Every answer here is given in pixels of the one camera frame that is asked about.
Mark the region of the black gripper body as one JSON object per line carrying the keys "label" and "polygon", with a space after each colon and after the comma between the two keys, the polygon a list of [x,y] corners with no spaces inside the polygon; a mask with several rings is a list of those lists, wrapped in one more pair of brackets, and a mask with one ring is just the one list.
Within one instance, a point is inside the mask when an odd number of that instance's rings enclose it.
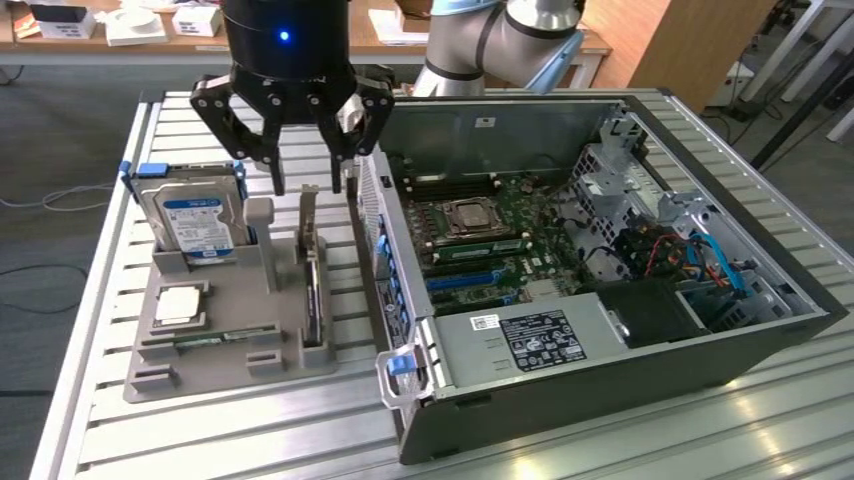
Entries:
{"label": "black gripper body", "polygon": [[276,123],[312,123],[309,97],[355,92],[347,1],[225,1],[233,93]]}

